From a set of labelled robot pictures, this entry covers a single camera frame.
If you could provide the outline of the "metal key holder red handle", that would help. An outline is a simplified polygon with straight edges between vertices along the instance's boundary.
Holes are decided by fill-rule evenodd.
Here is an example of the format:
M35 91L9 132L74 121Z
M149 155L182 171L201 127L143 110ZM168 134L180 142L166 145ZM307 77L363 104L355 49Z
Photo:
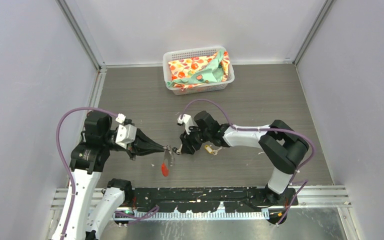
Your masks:
M175 163L175 154L173 148L170 145L165 146L164 148L164 157L161 164L161 173L164 177L168 177L170 173L170 167Z

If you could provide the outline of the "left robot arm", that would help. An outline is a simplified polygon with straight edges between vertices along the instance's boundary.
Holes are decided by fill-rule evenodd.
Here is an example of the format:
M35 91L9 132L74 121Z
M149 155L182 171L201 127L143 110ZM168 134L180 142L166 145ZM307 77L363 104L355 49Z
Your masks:
M66 161L60 143L61 127L70 114L79 111L87 111L81 141L72 150L70 161ZM96 107L66 112L58 122L55 140L69 182L62 214L51 236L53 240L99 240L116 209L133 202L132 183L113 178L95 209L90 210L95 188L112 151L126 152L131 160L169 152L167 146L150 139L124 114Z

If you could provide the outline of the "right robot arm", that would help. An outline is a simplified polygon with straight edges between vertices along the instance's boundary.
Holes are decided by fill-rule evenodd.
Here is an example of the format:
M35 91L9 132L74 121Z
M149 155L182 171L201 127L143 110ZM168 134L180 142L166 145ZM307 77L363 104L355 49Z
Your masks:
M282 120L275 120L264 126L237 126L220 124L206 111L194 117L180 115L177 124L184 126L180 135L181 146L178 155L193 155L204 143L217 147L251 147L263 150L274 169L265 186L265 198L271 205L279 205L286 197L294 173L307 154L310 145Z

